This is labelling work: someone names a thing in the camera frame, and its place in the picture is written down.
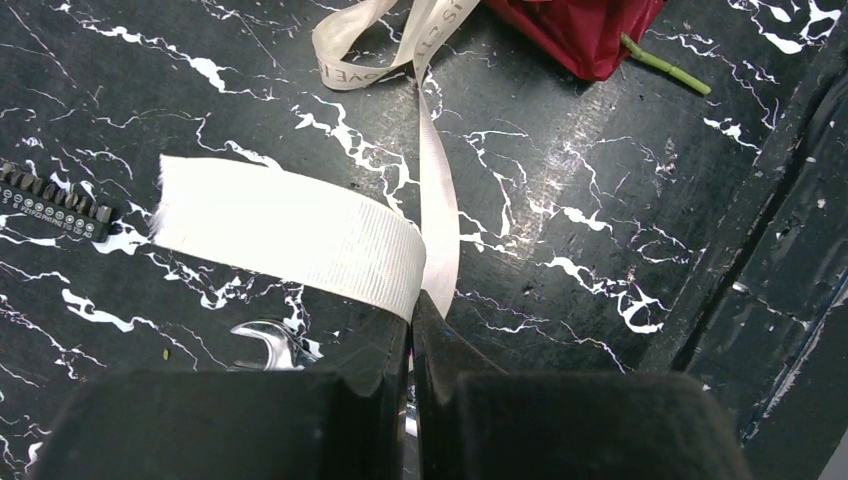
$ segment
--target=white elastic strap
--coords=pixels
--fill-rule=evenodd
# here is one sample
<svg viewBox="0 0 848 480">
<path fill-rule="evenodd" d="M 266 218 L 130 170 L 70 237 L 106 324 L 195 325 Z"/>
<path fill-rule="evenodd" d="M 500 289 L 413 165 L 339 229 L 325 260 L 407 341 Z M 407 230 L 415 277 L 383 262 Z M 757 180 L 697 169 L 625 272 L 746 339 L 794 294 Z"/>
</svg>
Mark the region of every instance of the white elastic strap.
<svg viewBox="0 0 848 480">
<path fill-rule="evenodd" d="M 315 27 L 312 41 L 322 81 L 335 90 L 368 86 L 413 62 L 422 236 L 388 208 L 319 180 L 226 160 L 163 156 L 155 244 L 359 300 L 407 321 L 423 288 L 447 315 L 459 270 L 459 212 L 422 84 L 433 54 L 479 0 L 416 0 L 389 67 L 343 62 L 395 1 L 365 0 L 335 12 Z"/>
</svg>

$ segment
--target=screwdriver bit set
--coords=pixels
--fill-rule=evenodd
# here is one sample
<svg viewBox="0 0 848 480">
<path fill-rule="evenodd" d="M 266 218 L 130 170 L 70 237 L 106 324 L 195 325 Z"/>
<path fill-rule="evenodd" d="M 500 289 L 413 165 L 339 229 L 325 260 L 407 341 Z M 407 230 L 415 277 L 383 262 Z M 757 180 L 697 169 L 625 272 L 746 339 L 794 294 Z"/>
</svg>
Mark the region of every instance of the screwdriver bit set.
<svg viewBox="0 0 848 480">
<path fill-rule="evenodd" d="M 112 207 L 87 195 L 20 170 L 12 163 L 0 170 L 0 210 L 13 210 L 47 222 L 74 238 L 102 242 L 109 236 Z"/>
</svg>

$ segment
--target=marble table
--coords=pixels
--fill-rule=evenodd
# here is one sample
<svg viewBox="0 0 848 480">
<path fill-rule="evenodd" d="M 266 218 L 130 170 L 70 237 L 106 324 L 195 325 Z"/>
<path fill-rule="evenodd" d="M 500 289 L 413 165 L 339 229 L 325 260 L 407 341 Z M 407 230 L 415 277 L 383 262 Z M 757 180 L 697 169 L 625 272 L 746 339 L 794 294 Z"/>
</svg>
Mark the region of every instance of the marble table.
<svg viewBox="0 0 848 480">
<path fill-rule="evenodd" d="M 0 478 L 23 478 L 87 381 L 264 361 L 229 333 L 259 317 L 321 354 L 368 313 L 155 247 L 146 223 L 162 153 L 278 163 L 418 221 L 410 70 L 347 93 L 318 78 L 310 31 L 349 3 L 0 5 L 0 158 L 121 213 L 93 244 L 0 209 Z M 480 7 L 425 85 L 462 210 L 448 323 L 510 371 L 670 368 L 781 178 L 763 152 L 843 6 L 668 2 L 642 43 L 707 80 L 705 98 L 629 61 L 579 81 Z M 351 58 L 390 61 L 407 10 Z M 240 201 L 227 185 L 208 195 Z M 281 235 L 310 228 L 288 208 L 268 219 Z"/>
</svg>

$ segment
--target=red fabric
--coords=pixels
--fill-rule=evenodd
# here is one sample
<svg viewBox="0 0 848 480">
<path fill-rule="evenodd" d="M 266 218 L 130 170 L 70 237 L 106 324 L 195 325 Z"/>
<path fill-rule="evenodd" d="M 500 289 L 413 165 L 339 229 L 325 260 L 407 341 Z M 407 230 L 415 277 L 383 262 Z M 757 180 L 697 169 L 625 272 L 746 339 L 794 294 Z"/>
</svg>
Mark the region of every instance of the red fabric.
<svg viewBox="0 0 848 480">
<path fill-rule="evenodd" d="M 664 0 L 484 0 L 584 80 L 606 80 L 629 54 L 621 33 L 639 41 Z"/>
</svg>

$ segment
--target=green stem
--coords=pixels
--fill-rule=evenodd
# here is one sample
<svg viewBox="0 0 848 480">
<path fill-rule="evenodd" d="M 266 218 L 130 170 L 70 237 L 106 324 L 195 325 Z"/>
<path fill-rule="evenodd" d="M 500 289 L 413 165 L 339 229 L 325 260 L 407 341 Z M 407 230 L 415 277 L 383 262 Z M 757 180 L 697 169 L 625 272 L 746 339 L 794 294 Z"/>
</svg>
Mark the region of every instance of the green stem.
<svg viewBox="0 0 848 480">
<path fill-rule="evenodd" d="M 642 50 L 642 47 L 640 47 L 636 42 L 634 42 L 632 38 L 627 36 L 626 33 L 621 34 L 621 43 L 624 44 L 624 46 L 627 47 L 628 50 L 630 50 L 630 53 L 632 54 L 631 56 L 636 60 L 639 60 L 642 63 L 650 65 L 658 70 L 661 70 L 671 75 L 672 77 L 685 83 L 687 86 L 691 87 L 693 90 L 697 91 L 701 95 L 709 95 L 709 93 L 712 91 L 710 86 L 706 83 L 698 80 L 692 75 L 689 75 L 688 73 L 666 62 L 665 60 L 657 58 L 651 55 L 650 53 Z"/>
</svg>

